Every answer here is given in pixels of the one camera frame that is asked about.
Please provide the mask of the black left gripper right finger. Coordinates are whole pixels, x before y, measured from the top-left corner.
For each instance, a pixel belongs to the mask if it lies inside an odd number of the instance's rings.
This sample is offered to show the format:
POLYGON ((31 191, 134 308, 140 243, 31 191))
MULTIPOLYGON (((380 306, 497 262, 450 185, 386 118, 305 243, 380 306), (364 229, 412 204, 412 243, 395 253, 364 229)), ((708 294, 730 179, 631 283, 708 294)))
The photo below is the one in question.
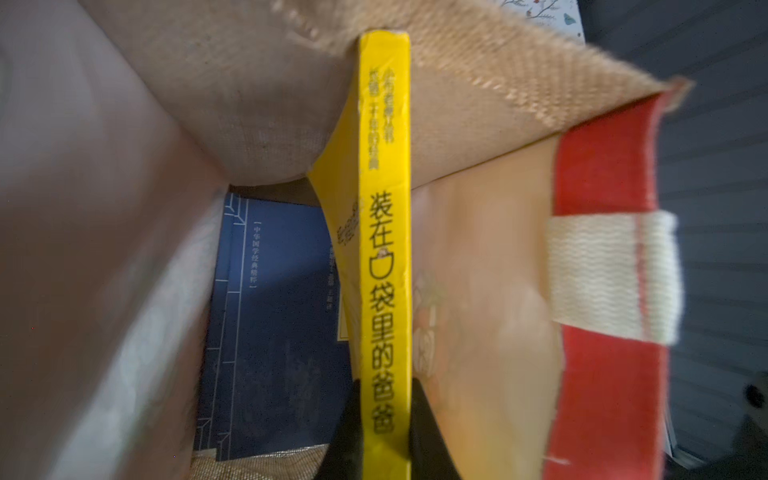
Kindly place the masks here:
POLYGON ((415 480, 461 479, 418 379, 412 380, 409 454, 415 480))

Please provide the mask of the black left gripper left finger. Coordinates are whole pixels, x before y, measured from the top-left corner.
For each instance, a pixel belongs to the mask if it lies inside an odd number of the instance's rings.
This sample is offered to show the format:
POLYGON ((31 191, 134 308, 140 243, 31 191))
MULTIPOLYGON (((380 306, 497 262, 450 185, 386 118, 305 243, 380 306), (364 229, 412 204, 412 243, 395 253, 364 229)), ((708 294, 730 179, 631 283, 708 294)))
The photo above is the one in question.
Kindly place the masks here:
POLYGON ((314 480, 362 479, 363 430, 360 390, 361 382, 355 380, 314 480))

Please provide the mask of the blue book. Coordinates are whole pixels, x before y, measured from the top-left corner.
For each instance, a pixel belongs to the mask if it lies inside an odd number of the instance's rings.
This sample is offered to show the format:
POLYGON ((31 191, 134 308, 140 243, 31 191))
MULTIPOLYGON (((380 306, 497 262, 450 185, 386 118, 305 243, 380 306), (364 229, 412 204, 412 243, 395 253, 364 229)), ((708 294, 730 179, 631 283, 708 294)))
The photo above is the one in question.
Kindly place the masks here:
POLYGON ((234 460, 325 444, 351 385, 322 211, 227 195, 194 449, 234 460))

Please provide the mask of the jute canvas Christmas bag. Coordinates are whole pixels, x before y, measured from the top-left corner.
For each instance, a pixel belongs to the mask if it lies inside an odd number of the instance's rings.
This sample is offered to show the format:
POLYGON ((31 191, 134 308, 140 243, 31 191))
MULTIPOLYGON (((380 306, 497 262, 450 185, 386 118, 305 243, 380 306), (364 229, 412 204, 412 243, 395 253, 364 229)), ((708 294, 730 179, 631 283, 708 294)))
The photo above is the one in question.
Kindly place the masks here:
POLYGON ((3 478, 314 478, 333 436, 193 447, 215 265, 227 195, 322 211, 375 30, 411 42, 412 380, 461 479, 661 476, 684 83, 488 1, 5 1, 3 478))

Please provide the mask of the yellow cartoon book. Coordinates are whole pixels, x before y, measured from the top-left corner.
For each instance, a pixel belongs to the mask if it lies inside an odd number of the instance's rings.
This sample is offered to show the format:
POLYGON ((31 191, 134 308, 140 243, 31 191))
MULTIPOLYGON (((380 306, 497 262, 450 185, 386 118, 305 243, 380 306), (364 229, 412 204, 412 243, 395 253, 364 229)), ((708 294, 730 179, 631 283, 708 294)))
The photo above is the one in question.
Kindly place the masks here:
POLYGON ((412 399, 411 42, 375 30, 357 43, 344 109, 308 178, 339 273, 360 382, 362 476, 408 479, 412 399))

